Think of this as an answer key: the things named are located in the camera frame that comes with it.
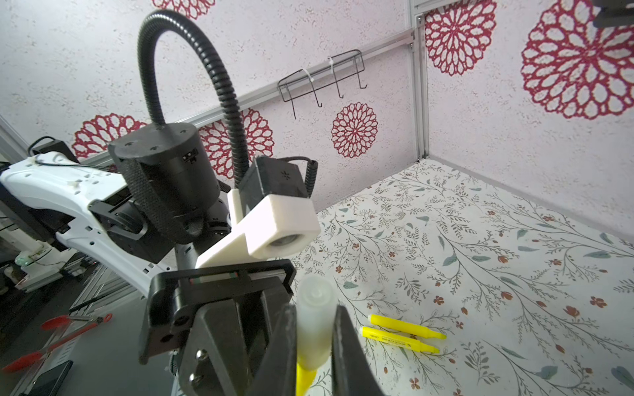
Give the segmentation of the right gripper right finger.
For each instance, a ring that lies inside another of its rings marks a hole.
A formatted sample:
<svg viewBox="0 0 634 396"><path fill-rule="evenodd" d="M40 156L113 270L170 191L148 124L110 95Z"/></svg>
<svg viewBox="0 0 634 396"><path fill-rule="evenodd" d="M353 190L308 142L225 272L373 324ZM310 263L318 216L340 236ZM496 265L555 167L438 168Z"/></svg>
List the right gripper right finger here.
<svg viewBox="0 0 634 396"><path fill-rule="evenodd" d="M338 305L332 336L333 395L383 396L358 339L348 310Z"/></svg>

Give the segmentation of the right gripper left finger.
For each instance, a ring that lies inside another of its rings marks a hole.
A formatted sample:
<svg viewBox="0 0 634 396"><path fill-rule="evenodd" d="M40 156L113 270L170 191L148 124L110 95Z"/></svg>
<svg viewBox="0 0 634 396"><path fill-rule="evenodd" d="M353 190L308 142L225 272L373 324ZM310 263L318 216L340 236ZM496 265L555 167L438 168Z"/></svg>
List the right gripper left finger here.
<svg viewBox="0 0 634 396"><path fill-rule="evenodd" d="M286 304L247 395L297 393L297 310Z"/></svg>

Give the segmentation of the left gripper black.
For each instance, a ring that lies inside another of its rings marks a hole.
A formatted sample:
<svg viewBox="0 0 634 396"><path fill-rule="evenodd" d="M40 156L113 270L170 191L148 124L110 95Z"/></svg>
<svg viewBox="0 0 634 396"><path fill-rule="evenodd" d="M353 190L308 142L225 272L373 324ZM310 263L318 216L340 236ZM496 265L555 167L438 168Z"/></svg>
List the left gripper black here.
<svg viewBox="0 0 634 396"><path fill-rule="evenodd" d="M150 282L139 362L176 351L186 395L247 395L296 269L288 259L163 272Z"/></svg>

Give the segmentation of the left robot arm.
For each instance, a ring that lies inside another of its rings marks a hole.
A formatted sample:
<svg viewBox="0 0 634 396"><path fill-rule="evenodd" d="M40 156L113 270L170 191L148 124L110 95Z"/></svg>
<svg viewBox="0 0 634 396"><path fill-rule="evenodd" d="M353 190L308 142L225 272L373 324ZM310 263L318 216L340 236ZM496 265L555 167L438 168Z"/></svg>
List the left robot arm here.
<svg viewBox="0 0 634 396"><path fill-rule="evenodd" d="M115 172L57 152L9 166L1 207L145 295L140 363L175 351L186 394L294 394L290 257L319 231L297 165L258 157L227 188L186 123L147 125L108 151Z"/></svg>

